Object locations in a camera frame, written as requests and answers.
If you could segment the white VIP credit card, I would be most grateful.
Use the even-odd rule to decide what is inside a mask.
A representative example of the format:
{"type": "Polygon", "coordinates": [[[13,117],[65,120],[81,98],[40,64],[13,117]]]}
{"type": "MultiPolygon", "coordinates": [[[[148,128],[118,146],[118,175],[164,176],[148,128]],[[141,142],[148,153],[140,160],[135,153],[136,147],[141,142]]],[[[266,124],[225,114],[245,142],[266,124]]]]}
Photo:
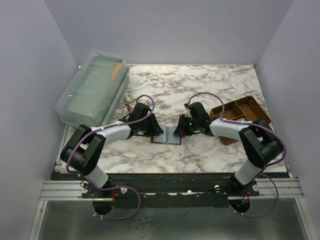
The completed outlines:
{"type": "Polygon", "coordinates": [[[154,143],[160,143],[160,144],[163,144],[166,142],[166,135],[165,134],[160,134],[160,135],[157,135],[157,136],[154,136],[152,141],[154,143]]]}

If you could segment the brown leather card holder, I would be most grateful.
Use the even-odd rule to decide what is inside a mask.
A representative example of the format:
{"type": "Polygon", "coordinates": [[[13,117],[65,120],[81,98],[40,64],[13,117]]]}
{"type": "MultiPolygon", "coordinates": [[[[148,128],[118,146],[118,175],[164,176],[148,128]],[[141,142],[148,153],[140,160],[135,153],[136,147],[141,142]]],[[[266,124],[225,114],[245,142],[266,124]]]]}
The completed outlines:
{"type": "Polygon", "coordinates": [[[153,136],[150,138],[150,142],[152,144],[163,144],[163,145],[181,145],[182,138],[180,136],[175,136],[174,131],[176,130],[175,126],[161,126],[163,130],[163,134],[166,135],[166,142],[165,143],[157,143],[153,142],[153,136]]]}

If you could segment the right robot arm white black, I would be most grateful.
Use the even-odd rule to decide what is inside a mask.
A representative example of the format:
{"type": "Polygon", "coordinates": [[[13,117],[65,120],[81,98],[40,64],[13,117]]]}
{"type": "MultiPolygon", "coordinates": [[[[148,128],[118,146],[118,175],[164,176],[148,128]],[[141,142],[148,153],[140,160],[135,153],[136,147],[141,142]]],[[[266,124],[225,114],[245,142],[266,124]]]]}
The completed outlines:
{"type": "Polygon", "coordinates": [[[248,184],[285,150],[282,142],[264,119],[240,122],[222,117],[210,117],[200,102],[186,103],[185,107],[187,114],[179,116],[174,136],[185,137],[200,133],[242,143],[247,160],[234,174],[230,183],[230,191],[236,196],[247,192],[248,184]]]}

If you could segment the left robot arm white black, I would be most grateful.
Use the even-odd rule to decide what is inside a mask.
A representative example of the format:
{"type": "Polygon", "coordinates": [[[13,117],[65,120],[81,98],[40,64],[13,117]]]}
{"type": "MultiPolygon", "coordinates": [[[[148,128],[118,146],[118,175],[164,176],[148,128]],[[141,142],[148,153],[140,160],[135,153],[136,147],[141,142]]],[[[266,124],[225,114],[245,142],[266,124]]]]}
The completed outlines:
{"type": "Polygon", "coordinates": [[[154,137],[164,133],[152,109],[137,103],[131,113],[113,124],[101,127],[79,125],[60,153],[60,160],[94,185],[101,198],[111,191],[108,175],[98,166],[104,146],[133,136],[154,137]]]}

